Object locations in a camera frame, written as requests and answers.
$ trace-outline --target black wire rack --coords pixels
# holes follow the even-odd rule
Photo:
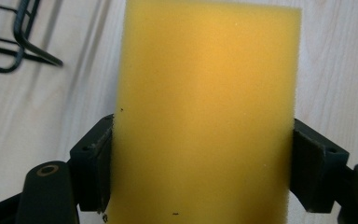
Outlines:
[[[62,66],[62,61],[60,59],[38,48],[28,40],[34,25],[34,19],[39,8],[39,3],[40,0],[21,0],[18,8],[0,5],[0,10],[15,14],[15,20],[12,27],[14,40],[0,37],[0,43],[18,46],[17,50],[0,47],[0,54],[14,57],[13,63],[9,66],[0,66],[0,73],[7,74],[13,72],[20,66],[23,58],[35,62]],[[26,53],[26,50],[31,51],[34,55]]]

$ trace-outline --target yellow foam block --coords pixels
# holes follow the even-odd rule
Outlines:
[[[286,220],[300,11],[129,0],[115,224]]]

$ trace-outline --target wooden table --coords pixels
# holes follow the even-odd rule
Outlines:
[[[348,150],[352,168],[358,163],[358,1],[243,2],[302,8],[296,118]],[[124,6],[124,0],[42,2],[31,40],[64,67],[23,61],[0,75],[0,201],[21,192],[36,165],[67,161],[86,131],[113,113]],[[0,18],[0,34],[10,25],[10,16]],[[337,223],[337,211],[338,205],[332,215],[307,214],[291,195],[288,223]],[[102,223],[98,215],[81,219]]]

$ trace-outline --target yellow sponge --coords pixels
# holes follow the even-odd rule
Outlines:
[[[300,11],[128,0],[114,224],[286,220]]]

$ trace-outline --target table surface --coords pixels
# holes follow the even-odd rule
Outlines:
[[[358,163],[358,1],[243,2],[302,8],[296,118],[348,150],[352,168]],[[24,60],[0,75],[0,201],[21,192],[36,165],[68,160],[86,131],[113,113],[124,8],[124,0],[41,3],[31,41],[64,67]],[[11,23],[12,15],[0,14],[0,35],[10,35]],[[2,62],[10,61],[0,56]],[[288,223],[337,223],[338,211],[336,204],[332,215],[305,213],[291,195]],[[103,223],[92,214],[81,219]]]

